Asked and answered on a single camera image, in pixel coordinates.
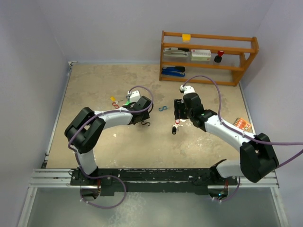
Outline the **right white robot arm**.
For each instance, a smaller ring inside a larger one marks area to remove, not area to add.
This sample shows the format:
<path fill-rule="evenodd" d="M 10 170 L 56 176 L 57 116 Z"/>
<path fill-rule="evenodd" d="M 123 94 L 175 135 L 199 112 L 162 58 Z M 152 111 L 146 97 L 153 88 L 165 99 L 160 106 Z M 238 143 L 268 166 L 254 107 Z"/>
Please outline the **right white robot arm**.
<path fill-rule="evenodd" d="M 224 159 L 211 167 L 210 178 L 214 184 L 221 185 L 232 176 L 246 177 L 257 183 L 279 166 L 273 146 L 264 144 L 270 142 L 266 134 L 240 132 L 215 111 L 204 109 L 197 93 L 185 94 L 173 104 L 176 120 L 189 119 L 195 127 L 219 137 L 239 152 L 239 161 Z"/>

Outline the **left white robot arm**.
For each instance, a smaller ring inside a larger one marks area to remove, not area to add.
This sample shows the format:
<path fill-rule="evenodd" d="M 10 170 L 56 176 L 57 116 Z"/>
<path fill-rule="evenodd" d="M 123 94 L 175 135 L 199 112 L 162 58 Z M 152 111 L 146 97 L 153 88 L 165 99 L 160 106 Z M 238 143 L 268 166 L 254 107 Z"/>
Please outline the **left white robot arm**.
<path fill-rule="evenodd" d="M 152 100 L 142 96 L 136 102 L 115 110 L 98 112 L 85 107 L 78 113 L 64 135 L 68 140 L 68 148 L 75 153 L 82 171 L 80 178 L 86 185 L 95 184 L 98 178 L 93 149 L 102 131 L 120 125 L 135 125 L 149 119 L 151 107 Z"/>

